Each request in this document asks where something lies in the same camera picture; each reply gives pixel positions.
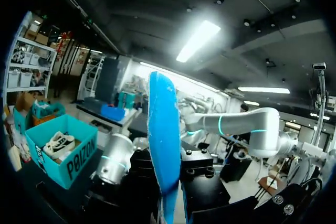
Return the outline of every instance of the camera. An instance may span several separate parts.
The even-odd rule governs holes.
[[[325,70],[327,68],[326,63],[314,63],[313,64],[313,69],[314,70]]]

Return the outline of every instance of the white sneaker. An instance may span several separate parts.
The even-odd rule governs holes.
[[[57,159],[75,146],[73,136],[64,135],[60,131],[43,147],[43,151],[52,159]]]

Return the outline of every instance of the concrete ceiling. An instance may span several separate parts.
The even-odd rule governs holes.
[[[311,65],[316,62],[326,62],[327,89],[336,95],[335,47],[321,15],[308,0],[261,0],[266,7],[257,0],[224,0],[221,5],[216,0],[76,1],[121,54],[220,89],[267,86],[291,91],[290,95],[245,93],[245,100],[261,106],[309,116],[308,90],[317,85]],[[254,25],[244,26],[245,18]],[[187,63],[177,62],[176,56],[205,19],[221,27],[220,32]],[[276,67],[267,68],[266,58]]]

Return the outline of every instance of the blue paddle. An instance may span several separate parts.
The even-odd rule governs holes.
[[[175,86],[159,72],[152,72],[149,79],[148,140],[163,217],[172,224],[181,165],[180,121]]]

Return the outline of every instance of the screw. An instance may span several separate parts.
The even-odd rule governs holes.
[[[294,206],[292,204],[288,204],[284,207],[284,213],[286,215],[291,215],[294,212]]]
[[[277,205],[281,205],[284,202],[284,198],[281,195],[276,195],[273,197],[273,202]]]

